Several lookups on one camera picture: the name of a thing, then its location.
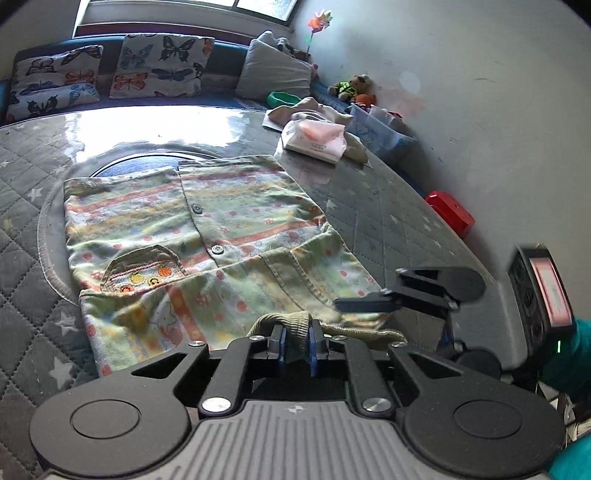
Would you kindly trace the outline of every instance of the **green bowl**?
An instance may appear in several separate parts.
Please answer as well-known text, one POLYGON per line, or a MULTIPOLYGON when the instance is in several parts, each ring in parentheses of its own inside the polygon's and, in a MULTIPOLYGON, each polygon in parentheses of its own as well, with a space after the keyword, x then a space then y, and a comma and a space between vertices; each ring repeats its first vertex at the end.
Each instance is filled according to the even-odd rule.
POLYGON ((267 105, 271 108, 277 108, 281 105, 294 106, 296 103, 300 102, 300 97, 285 92, 271 92, 267 97, 267 105))

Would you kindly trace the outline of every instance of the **windowsill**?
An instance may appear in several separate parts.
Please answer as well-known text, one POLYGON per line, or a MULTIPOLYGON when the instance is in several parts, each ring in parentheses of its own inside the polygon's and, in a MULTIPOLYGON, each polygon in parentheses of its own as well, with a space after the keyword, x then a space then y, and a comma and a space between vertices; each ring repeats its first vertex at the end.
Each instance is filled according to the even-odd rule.
POLYGON ((287 37, 289 27, 250 15, 199 5, 182 0, 100 0, 91 2, 82 25, 121 22, 191 25, 236 32, 257 37, 271 30, 276 37, 287 37))

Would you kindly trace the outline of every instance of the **red object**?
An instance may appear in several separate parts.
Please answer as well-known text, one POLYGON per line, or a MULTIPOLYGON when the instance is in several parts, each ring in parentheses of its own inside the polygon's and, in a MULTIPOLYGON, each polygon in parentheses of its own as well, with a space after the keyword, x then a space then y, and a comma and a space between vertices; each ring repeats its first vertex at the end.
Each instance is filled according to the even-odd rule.
POLYGON ((431 192, 425 200, 460 238, 465 238, 476 223, 474 217, 448 192, 431 192))

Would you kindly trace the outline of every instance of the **striped fabric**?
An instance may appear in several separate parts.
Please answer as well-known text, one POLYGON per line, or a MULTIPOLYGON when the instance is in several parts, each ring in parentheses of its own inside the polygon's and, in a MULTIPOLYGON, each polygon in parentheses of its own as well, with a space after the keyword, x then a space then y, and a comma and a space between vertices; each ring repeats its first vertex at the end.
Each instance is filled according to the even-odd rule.
POLYGON ((70 269, 99 372, 205 340, 225 348, 257 318, 334 311, 379 286, 320 208, 270 156, 182 161, 64 183, 70 269))

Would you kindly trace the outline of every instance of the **gray quilted mattress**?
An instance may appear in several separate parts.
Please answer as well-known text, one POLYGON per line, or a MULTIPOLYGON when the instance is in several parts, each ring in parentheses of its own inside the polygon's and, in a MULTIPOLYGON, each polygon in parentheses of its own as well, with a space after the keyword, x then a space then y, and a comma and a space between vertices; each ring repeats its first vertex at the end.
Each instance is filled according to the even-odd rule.
MULTIPOLYGON (((28 439, 35 408, 97 377, 76 292, 54 265, 65 261, 65 247, 60 238, 44 243, 52 228, 47 206, 59 203, 69 170, 155 150, 273 154, 279 134, 261 127, 263 115, 196 106, 127 107, 0 129, 0 479, 41 473, 28 439)), ((462 265, 490 280, 431 207, 376 157, 371 156, 373 168, 347 161, 335 168, 281 151, 276 158, 380 285, 393 283, 395 270, 409 265, 462 265)), ((390 327, 427 349, 440 333, 438 321, 405 310, 390 327)))

